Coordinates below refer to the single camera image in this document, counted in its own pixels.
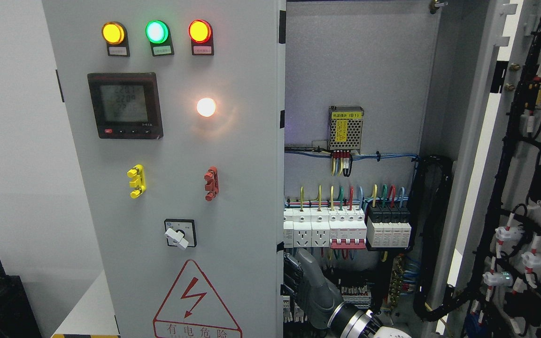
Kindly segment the grey robotic right hand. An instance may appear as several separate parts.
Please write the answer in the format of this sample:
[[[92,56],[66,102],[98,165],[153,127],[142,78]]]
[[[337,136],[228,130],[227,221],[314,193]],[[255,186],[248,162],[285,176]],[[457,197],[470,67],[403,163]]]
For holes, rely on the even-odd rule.
[[[283,289],[294,297],[316,329],[328,329],[329,319],[343,302],[339,290],[324,276],[318,261],[303,248],[299,248],[295,256],[284,253]]]

